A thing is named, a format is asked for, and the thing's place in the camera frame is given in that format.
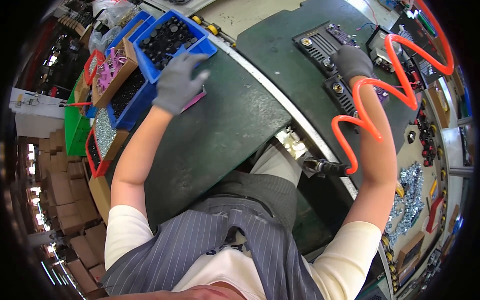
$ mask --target white wall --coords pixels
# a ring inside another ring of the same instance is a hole
[[[38,98],[26,93],[34,94],[33,92],[13,87],[10,95],[9,107],[15,112],[15,125],[18,135],[48,138],[50,132],[62,128],[65,108],[58,106],[62,99],[45,95]],[[34,100],[32,105],[25,103],[20,107],[16,107],[15,104],[19,97],[21,97],[23,102],[29,99]]]

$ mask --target metal nut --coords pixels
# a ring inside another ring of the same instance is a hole
[[[300,40],[301,44],[308,47],[312,45],[312,40],[309,38],[304,37],[303,39]]]
[[[335,91],[337,94],[342,94],[343,93],[343,86],[339,84],[338,82],[335,82],[332,85],[332,89]]]

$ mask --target forearm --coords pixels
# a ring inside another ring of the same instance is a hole
[[[123,151],[113,181],[143,185],[152,167],[156,150],[172,115],[156,106],[140,124]]]
[[[353,87],[355,82],[363,78],[366,77],[353,77],[350,80],[350,86]],[[397,171],[395,144],[382,103],[372,85],[363,85],[360,88],[360,97],[368,116],[384,138],[382,142],[378,142],[367,130],[360,128],[360,163],[363,183],[395,182]]]

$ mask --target red coiled hose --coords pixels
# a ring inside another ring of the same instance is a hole
[[[370,134],[379,142],[383,141],[383,137],[380,135],[380,132],[378,129],[375,127],[375,125],[372,123],[372,120],[370,120],[369,116],[367,115],[367,112],[365,111],[365,108],[363,107],[363,104],[360,99],[360,87],[365,84],[371,84],[375,86],[379,86],[381,88],[384,88],[385,90],[389,91],[390,93],[394,94],[397,96],[400,100],[402,100],[409,108],[412,110],[417,109],[417,100],[415,98],[415,94],[413,93],[413,89],[410,85],[410,81],[407,78],[407,75],[403,71],[402,65],[400,64],[400,61],[398,60],[398,57],[395,54],[395,50],[393,48],[392,42],[398,42],[400,44],[403,44],[410,49],[414,50],[418,54],[420,54],[425,60],[430,62],[435,68],[437,68],[440,72],[442,72],[445,75],[451,75],[454,70],[454,61],[453,61],[453,55],[452,51],[450,49],[450,46],[448,45],[447,38],[442,31],[440,25],[438,24],[437,20],[433,17],[432,12],[428,9],[428,7],[423,3],[423,0],[417,0],[418,6],[423,10],[423,12],[427,15],[427,17],[431,20],[433,27],[435,30],[438,32],[438,36],[440,38],[440,41],[442,42],[442,47],[445,50],[446,54],[446,59],[447,59],[447,65],[444,66],[440,62],[438,62],[436,59],[434,59],[430,54],[428,54],[425,50],[420,48],[419,46],[415,45],[414,43],[410,42],[404,37],[401,37],[399,35],[394,35],[394,34],[389,34],[385,38],[385,48],[387,50],[388,56],[392,59],[392,65],[395,68],[395,73],[398,76],[398,79],[403,87],[403,90],[405,91],[405,94],[394,88],[393,86],[389,85],[388,83],[385,83],[383,81],[380,81],[378,79],[373,79],[373,78],[364,78],[362,80],[359,80],[355,83],[353,86],[353,102],[355,103],[355,107],[357,108],[358,112],[358,119],[347,116],[347,115],[341,115],[341,116],[336,116],[332,119],[332,129],[333,132],[342,146],[343,150],[347,154],[348,159],[350,160],[351,167],[347,169],[347,174],[353,174],[357,171],[358,169],[358,161],[357,157],[353,153],[352,148],[348,144],[347,140],[345,139],[344,135],[340,131],[340,128],[338,127],[338,122],[340,121],[345,121],[345,122],[350,122],[354,123],[358,126],[361,126],[362,128],[366,129]]]

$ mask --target glove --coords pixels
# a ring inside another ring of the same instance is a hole
[[[158,79],[157,97],[152,104],[174,116],[179,115],[182,109],[199,93],[210,75],[209,71],[202,71],[197,78],[192,80],[192,70],[195,65],[207,58],[206,54],[192,55],[184,52],[172,59]]]
[[[372,61],[360,48],[343,45],[332,54],[331,60],[347,84],[350,84],[350,79],[354,76],[371,77],[373,74]]]

